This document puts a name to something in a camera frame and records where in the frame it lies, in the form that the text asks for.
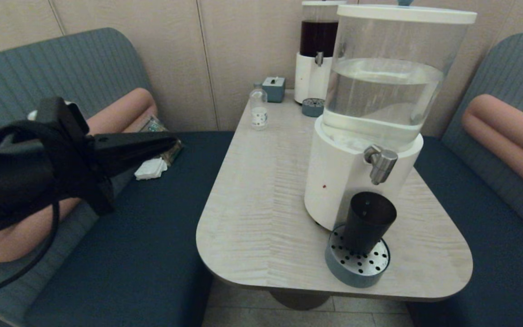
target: clear water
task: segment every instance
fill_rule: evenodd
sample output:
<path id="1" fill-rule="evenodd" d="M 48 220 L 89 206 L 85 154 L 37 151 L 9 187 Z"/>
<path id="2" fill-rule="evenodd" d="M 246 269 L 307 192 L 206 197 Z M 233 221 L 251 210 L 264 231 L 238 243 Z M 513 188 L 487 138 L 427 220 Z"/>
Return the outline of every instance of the clear water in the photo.
<path id="1" fill-rule="evenodd" d="M 408 149 L 444 78 L 431 66 L 395 59 L 341 58 L 332 70 L 322 128 L 359 151 L 373 143 Z"/>

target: perforated drip tray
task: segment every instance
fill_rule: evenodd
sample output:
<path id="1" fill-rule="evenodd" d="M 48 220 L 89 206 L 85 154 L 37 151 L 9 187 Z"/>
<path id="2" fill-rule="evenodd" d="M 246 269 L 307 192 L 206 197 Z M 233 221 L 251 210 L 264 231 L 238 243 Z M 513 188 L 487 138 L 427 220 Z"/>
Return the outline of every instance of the perforated drip tray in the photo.
<path id="1" fill-rule="evenodd" d="M 380 279 L 390 263 L 389 247 L 380 240 L 370 253 L 355 253 L 343 244 L 344 226 L 330 234 L 326 264 L 341 282 L 353 287 L 369 287 Z"/>

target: metal spigot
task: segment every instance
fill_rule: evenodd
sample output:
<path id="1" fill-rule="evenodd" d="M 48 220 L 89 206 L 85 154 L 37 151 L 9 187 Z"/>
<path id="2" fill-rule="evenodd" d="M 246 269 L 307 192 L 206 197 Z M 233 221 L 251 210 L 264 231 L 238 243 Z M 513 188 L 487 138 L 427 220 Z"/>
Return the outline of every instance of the metal spigot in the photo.
<path id="1" fill-rule="evenodd" d="M 394 151 L 371 145 L 365 150 L 365 161 L 372 165 L 370 178 L 372 184 L 384 183 L 395 166 L 399 156 Z"/>
<path id="2" fill-rule="evenodd" d="M 324 62 L 324 52 L 316 52 L 314 62 L 318 65 L 318 67 L 322 67 L 322 63 Z"/>

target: dispenser lid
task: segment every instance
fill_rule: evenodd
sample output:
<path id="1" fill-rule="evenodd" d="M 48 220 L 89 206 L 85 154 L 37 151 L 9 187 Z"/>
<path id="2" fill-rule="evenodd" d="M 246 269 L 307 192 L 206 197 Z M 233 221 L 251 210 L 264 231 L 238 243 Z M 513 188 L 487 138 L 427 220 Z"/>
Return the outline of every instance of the dispenser lid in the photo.
<path id="1" fill-rule="evenodd" d="M 346 1 L 303 1 L 302 6 L 340 6 L 346 5 Z"/>
<path id="2" fill-rule="evenodd" d="M 477 17 L 475 12 L 462 10 L 394 5 L 340 5 L 337 13 L 346 17 L 461 25 L 473 24 Z"/>

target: black cup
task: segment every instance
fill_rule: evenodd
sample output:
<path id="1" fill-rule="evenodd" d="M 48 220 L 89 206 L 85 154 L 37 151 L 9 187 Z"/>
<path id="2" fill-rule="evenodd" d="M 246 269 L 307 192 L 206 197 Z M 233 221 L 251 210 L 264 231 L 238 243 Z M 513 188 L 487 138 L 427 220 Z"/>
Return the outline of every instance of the black cup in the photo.
<path id="1" fill-rule="evenodd" d="M 372 192 L 355 194 L 344 228 L 344 246 L 357 253 L 370 253 L 397 218 L 389 199 Z"/>

